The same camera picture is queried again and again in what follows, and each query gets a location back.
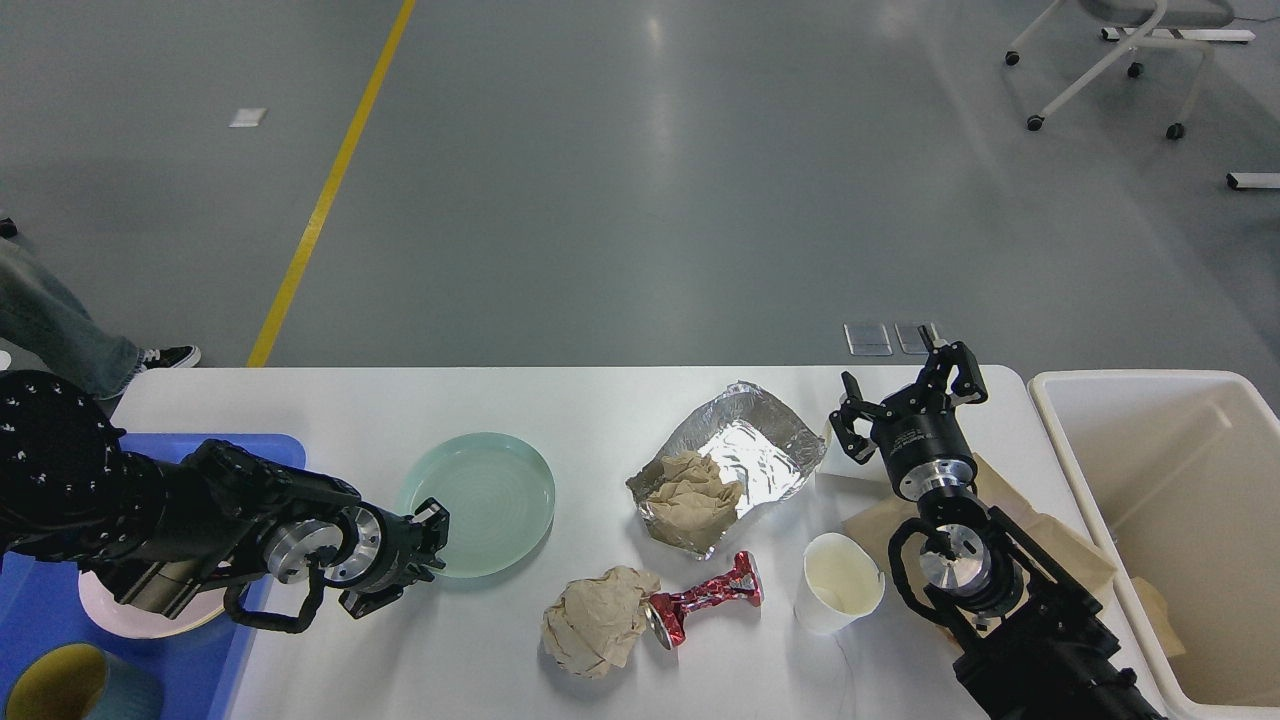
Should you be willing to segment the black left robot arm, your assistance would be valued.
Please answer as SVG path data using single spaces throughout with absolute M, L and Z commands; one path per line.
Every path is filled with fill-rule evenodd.
M 224 439 L 163 462 L 122 437 L 69 380 L 4 372 L 3 551 L 73 562 L 115 602 L 169 619 L 220 591 L 232 621 L 288 634 L 328 588 L 360 619 L 445 566 L 451 515 L 435 498 L 396 515 Z

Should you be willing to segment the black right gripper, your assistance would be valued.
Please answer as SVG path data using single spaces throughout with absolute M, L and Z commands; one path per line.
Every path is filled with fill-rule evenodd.
M 829 414 L 845 455 L 865 465 L 878 448 L 893 492 L 909 502 L 936 489 L 973 487 L 977 461 L 954 410 L 989 398 L 980 365 L 964 342 L 942 340 L 929 325 L 916 331 L 928 350 L 908 388 L 908 406 L 916 413 L 884 419 L 884 405 L 867 401 L 858 379 L 842 373 L 844 398 Z M 855 429 L 859 420 L 873 424 L 870 437 Z

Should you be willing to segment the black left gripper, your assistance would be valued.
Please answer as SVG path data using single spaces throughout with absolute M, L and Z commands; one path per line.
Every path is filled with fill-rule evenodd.
M 425 498 L 410 516 L 361 503 L 344 510 L 344 521 L 355 543 L 330 568 L 330 587 L 342 591 L 340 606 L 352 619 L 384 609 L 407 585 L 445 568 L 439 552 L 448 543 L 451 514 L 436 498 Z

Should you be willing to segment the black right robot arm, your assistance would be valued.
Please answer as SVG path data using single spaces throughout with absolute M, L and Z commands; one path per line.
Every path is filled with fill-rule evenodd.
M 829 415 L 858 464 L 879 455 L 892 492 L 915 512 L 888 539 L 893 587 L 920 618 L 947 630 L 957 682 L 992 719 L 1157 719 L 1137 674 L 1116 667 L 1117 637 L 1100 601 L 1002 509 L 978 495 L 979 469 L 957 423 L 988 398 L 961 341 L 920 325 L 925 361 L 886 398 L 845 395 Z

